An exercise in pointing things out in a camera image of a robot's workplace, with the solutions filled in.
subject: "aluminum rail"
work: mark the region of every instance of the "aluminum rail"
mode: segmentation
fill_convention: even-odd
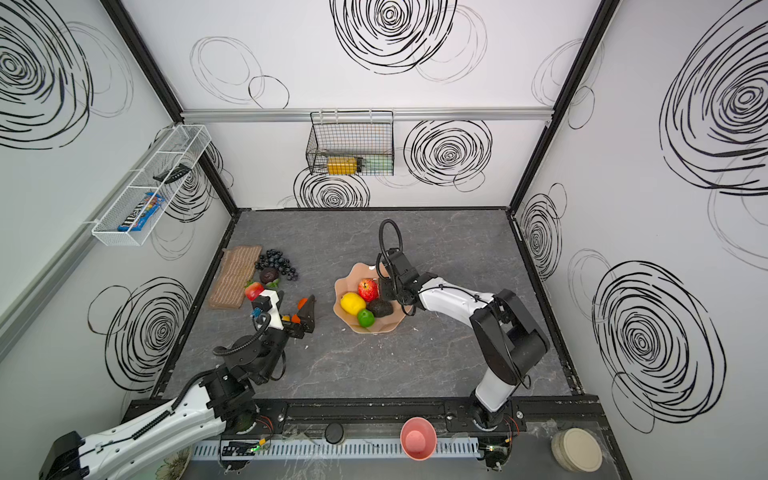
[[[229,108],[185,110],[181,116],[187,123],[309,122],[310,114],[322,111],[327,121],[338,116],[341,121],[424,120],[540,120],[549,121],[551,107],[487,107],[487,108]]]

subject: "wall-mounted basket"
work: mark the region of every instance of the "wall-mounted basket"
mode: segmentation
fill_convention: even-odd
[[[310,118],[306,163],[313,175],[394,174],[392,111],[318,111]]]
[[[91,230],[94,237],[108,246],[143,245],[209,143],[210,135],[204,125],[174,126],[170,135],[136,170],[131,182],[96,222]],[[150,198],[150,201],[143,204],[145,198]],[[153,204],[157,205],[157,209],[147,216],[148,208]],[[139,227],[140,222],[136,220],[142,216],[146,220]]]

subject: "brown towel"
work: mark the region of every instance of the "brown towel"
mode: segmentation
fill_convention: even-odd
[[[221,274],[208,300],[210,308],[240,308],[243,305],[245,284],[253,279],[260,253],[261,245],[224,251]]]

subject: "strawberry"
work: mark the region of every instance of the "strawberry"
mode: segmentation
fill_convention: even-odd
[[[245,286],[245,296],[253,302],[264,291],[264,285],[258,282],[249,282]]]
[[[357,286],[357,293],[363,300],[370,302],[379,298],[379,286],[373,278],[364,278]]]

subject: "black knob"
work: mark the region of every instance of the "black knob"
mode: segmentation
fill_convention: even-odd
[[[344,427],[340,423],[330,423],[326,427],[326,442],[336,445],[344,440]]]

